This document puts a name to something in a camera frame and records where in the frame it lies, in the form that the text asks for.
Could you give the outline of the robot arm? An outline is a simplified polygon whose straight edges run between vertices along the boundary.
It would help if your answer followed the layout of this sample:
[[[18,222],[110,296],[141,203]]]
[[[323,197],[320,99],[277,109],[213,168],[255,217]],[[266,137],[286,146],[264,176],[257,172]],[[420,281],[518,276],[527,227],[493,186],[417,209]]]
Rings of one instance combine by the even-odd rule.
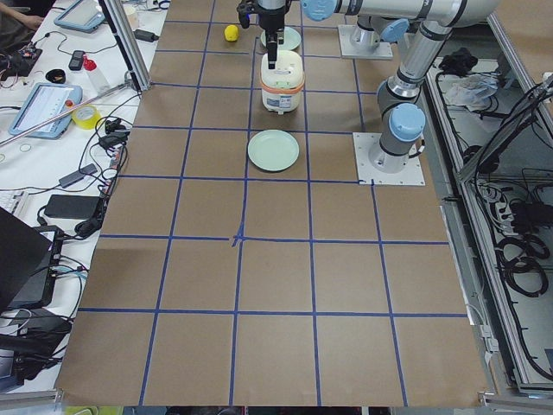
[[[487,18],[497,1],[329,1],[320,17],[333,13],[366,16],[381,35],[384,20],[417,21],[419,26],[394,75],[378,90],[383,132],[369,150],[374,167],[385,173],[404,169],[413,144],[423,134],[424,112],[416,105],[420,86],[452,29]]]
[[[237,7],[240,24],[245,29],[249,27],[250,16],[258,16],[270,69],[275,67],[277,50],[285,41],[285,15],[290,5],[290,1],[243,1]],[[407,18],[363,11],[360,1],[302,1],[301,6],[303,13],[317,22],[334,13],[357,17],[356,24],[338,27],[341,55],[349,59],[391,59],[391,45],[401,41],[410,26]]]

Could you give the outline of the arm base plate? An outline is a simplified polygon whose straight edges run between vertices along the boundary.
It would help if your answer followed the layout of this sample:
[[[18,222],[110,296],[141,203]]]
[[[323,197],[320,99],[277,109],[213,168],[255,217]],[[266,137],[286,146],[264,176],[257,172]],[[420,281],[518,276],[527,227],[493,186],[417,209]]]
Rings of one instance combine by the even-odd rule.
[[[374,30],[365,30],[357,25],[339,25],[341,57],[345,59],[364,59],[391,61],[391,44],[381,41]]]
[[[358,183],[361,185],[424,186],[417,148],[403,156],[392,156],[380,147],[380,133],[353,133]]]

